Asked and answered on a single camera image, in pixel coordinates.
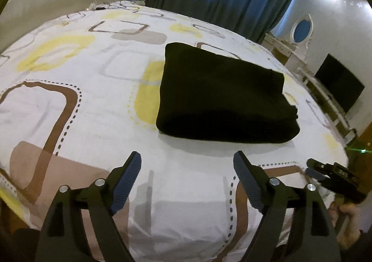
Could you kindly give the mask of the person right hand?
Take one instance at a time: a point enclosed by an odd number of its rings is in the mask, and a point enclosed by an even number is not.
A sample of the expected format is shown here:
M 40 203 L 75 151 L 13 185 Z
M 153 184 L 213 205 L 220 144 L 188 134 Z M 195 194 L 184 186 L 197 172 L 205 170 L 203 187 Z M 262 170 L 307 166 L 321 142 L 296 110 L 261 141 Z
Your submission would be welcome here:
M 333 226 L 340 216 L 345 216 L 344 228 L 341 228 L 338 233 L 337 241 L 341 250 L 350 249 L 361 237 L 358 206 L 353 203 L 340 204 L 333 201 L 329 207 L 329 215 Z

